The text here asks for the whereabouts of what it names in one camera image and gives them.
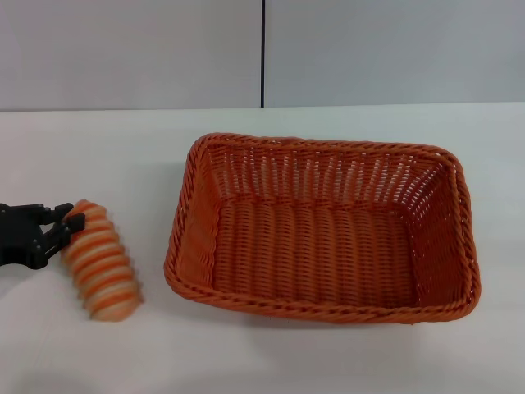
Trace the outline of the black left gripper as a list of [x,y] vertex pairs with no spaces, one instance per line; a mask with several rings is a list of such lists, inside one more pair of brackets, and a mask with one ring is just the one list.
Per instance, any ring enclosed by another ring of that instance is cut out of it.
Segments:
[[[71,203],[55,208],[42,204],[1,204],[1,265],[19,264],[32,270],[45,268],[48,260],[85,228],[83,213],[62,221],[73,208]],[[41,225],[52,223],[55,223],[53,227],[43,233]]]

